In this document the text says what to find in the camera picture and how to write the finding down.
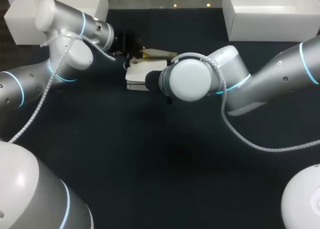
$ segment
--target white joint cap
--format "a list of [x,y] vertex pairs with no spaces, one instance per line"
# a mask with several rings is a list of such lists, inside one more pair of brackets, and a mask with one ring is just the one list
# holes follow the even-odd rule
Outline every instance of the white joint cap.
[[281,212],[287,229],[320,228],[320,165],[291,179],[282,196]]
[[55,18],[56,4],[54,0],[43,0],[36,10],[35,26],[46,32]]
[[83,71],[90,67],[94,61],[94,55],[82,40],[76,39],[65,56],[65,61],[71,67]]
[[21,146],[0,141],[0,227],[10,228],[23,214],[36,191],[39,164]]
[[186,102],[194,102],[207,95],[211,81],[208,66],[196,59],[178,62],[172,69],[169,79],[174,95]]

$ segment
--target cardboard box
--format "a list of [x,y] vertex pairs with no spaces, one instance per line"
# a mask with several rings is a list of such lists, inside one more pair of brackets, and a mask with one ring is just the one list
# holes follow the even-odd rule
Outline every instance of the cardboard box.
[[[108,0],[57,0],[92,17],[106,21]],[[4,19],[17,45],[40,45],[46,35],[35,25],[37,6],[42,0],[14,0]]]
[[230,41],[304,42],[320,29],[320,0],[223,0]]

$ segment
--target silver robot arm segment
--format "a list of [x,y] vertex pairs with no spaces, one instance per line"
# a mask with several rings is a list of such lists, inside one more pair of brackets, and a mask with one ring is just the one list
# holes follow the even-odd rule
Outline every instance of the silver robot arm segment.
[[103,51],[109,50],[115,40],[111,25],[56,0],[44,0],[40,4],[35,24],[47,36],[50,56],[39,64],[0,72],[0,112],[41,97],[72,38],[76,39],[54,78],[53,89],[74,82],[78,71],[86,70],[93,62],[90,48],[77,38],[79,35]]
[[[209,55],[226,81],[228,113],[239,116],[279,95],[318,85],[319,47],[320,36],[317,36],[281,52],[253,75],[233,46],[226,46]],[[197,101],[208,94],[222,95],[221,82],[211,65],[193,58],[176,61],[159,77],[159,87],[166,96],[187,102]]]

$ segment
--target blue led ring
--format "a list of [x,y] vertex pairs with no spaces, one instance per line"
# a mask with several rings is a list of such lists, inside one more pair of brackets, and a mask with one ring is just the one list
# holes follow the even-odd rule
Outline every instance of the blue led ring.
[[[48,60],[48,66],[49,66],[49,69],[52,72],[52,74],[55,73],[55,71],[51,67],[50,59]],[[77,80],[77,79],[73,79],[73,80],[64,79],[63,77],[59,76],[57,73],[55,74],[55,76],[57,78],[61,79],[62,81],[67,82],[67,83],[73,83]]]
[[314,84],[319,85],[319,82],[317,82],[317,80],[312,76],[312,74],[307,66],[307,63],[306,63],[306,60],[304,57],[304,52],[302,50],[302,45],[303,45],[303,42],[300,44],[299,50],[300,50],[300,57],[301,57],[301,61],[304,66],[304,69],[305,69],[306,73],[308,74],[308,76],[310,77],[311,81],[313,81]]
[[13,79],[15,79],[15,81],[18,83],[18,85],[19,85],[19,87],[20,87],[20,90],[21,90],[21,95],[22,95],[21,104],[20,104],[20,106],[18,107],[18,108],[20,108],[20,107],[24,104],[24,102],[25,102],[25,92],[24,92],[24,89],[23,89],[20,81],[18,80],[18,78],[16,78],[16,77],[15,77],[12,73],[10,73],[10,72],[1,71],[1,73],[6,73],[6,74],[10,75],[10,76],[11,76]]
[[69,211],[70,211],[70,193],[69,193],[67,185],[62,180],[61,180],[61,182],[63,183],[64,188],[65,188],[65,192],[66,192],[66,210],[65,210],[64,218],[62,220],[62,223],[61,223],[59,229],[64,229],[65,224],[68,219],[68,216],[69,216]]
[[82,18],[83,18],[83,25],[82,25],[82,30],[80,33],[80,36],[82,36],[85,32],[85,27],[86,27],[86,15],[82,12]]
[[[227,88],[226,91],[229,92],[229,91],[231,91],[231,90],[233,90],[233,89],[235,89],[235,88],[241,87],[250,77],[251,77],[251,74],[249,74],[245,79],[243,79],[243,80],[240,81],[239,83],[237,83],[237,84],[235,84],[235,85]],[[217,94],[217,95],[221,95],[221,94],[223,94],[223,93],[224,93],[224,91],[221,90],[221,91],[218,91],[216,94]]]

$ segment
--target white cable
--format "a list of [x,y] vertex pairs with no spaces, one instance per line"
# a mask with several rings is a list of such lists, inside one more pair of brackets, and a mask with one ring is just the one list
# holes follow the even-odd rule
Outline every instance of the white cable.
[[100,47],[98,47],[96,44],[94,44],[90,39],[88,39],[87,37],[85,37],[84,35],[82,36],[82,39],[84,41],[86,41],[87,43],[89,43],[91,46],[93,46],[95,49],[98,50],[98,52],[100,52],[103,56],[105,56],[107,59],[111,60],[111,61],[115,61],[116,59],[108,54],[106,54]]
[[52,75],[51,75],[51,77],[50,77],[50,79],[49,79],[49,81],[48,81],[48,83],[47,83],[47,85],[46,85],[46,87],[44,89],[44,92],[43,92],[42,97],[41,97],[41,99],[39,101],[39,104],[36,107],[35,111],[33,112],[32,116],[30,117],[28,122],[24,125],[24,127],[9,141],[9,143],[14,143],[25,132],[25,130],[27,130],[27,128],[31,125],[31,123],[34,121],[34,119],[38,115],[38,112],[40,111],[40,109],[41,109],[42,105],[44,104],[44,101],[45,101],[45,99],[47,97],[47,94],[48,94],[48,91],[49,91],[49,89],[50,89],[50,87],[52,85],[52,82],[53,82],[53,80],[54,80],[54,78],[55,78],[55,76],[56,76],[56,74],[57,74],[57,72],[58,72],[63,60],[65,59],[68,51],[70,50],[70,47],[74,43],[75,39],[76,38],[71,38],[69,43],[66,45],[64,53],[62,54],[62,56],[61,56],[61,58],[60,58],[60,60],[59,60],[59,62],[57,64],[56,69],[52,73]]
[[282,152],[289,152],[289,151],[294,151],[294,150],[301,150],[301,149],[306,149],[309,147],[313,147],[315,145],[319,145],[320,144],[320,140],[316,140],[316,141],[312,141],[312,142],[308,142],[306,144],[302,144],[302,145],[296,145],[296,146],[290,146],[290,147],[283,147],[283,148],[267,148],[267,147],[262,147],[259,145],[256,145],[252,142],[250,142],[249,140],[245,139],[232,125],[231,123],[228,121],[227,117],[226,117],[226,102],[227,102],[227,84],[226,84],[226,79],[221,71],[221,69],[219,68],[219,66],[213,62],[209,57],[199,54],[199,53],[183,53],[181,55],[178,55],[177,57],[175,57],[174,59],[172,59],[172,62],[175,62],[178,59],[184,58],[184,57],[196,57],[196,58],[200,58],[204,61],[207,61],[217,72],[217,74],[220,76],[220,78],[222,78],[222,90],[223,90],[223,96],[222,96],[222,105],[221,105],[221,115],[222,118],[224,120],[224,123],[229,127],[229,129],[243,142],[245,142],[247,145],[249,145],[252,148],[255,148],[257,150],[260,151],[264,151],[264,152],[269,152],[269,153],[282,153]]
[[53,83],[53,80],[55,78],[55,76],[57,75],[57,72],[62,64],[62,62],[64,61],[68,51],[70,50],[71,46],[73,45],[74,41],[76,39],[83,39],[84,41],[86,41],[87,43],[89,43],[90,45],[92,45],[94,48],[96,48],[103,56],[105,56],[107,59],[111,60],[111,61],[115,61],[116,59],[113,58],[112,56],[109,56],[108,54],[106,54],[103,50],[101,50],[97,45],[95,45],[92,41],[90,41],[87,37],[85,36],[70,36],[70,35],[66,35],[65,33],[62,33],[60,36],[63,37],[68,37],[70,38],[69,43],[66,45],[65,50],[63,55],[61,56],[56,69],[54,70],[53,74],[51,75],[45,89],[44,92],[42,94],[42,97],[40,99],[40,102],[38,103],[38,106],[36,107],[35,111],[33,112],[32,116],[30,117],[30,119],[28,120],[28,122],[24,125],[24,127],[9,141],[9,143],[14,143],[26,130],[27,128],[31,125],[31,123],[34,121],[34,119],[36,118],[36,116],[38,115],[42,105],[44,104],[44,101],[47,97],[48,91]]

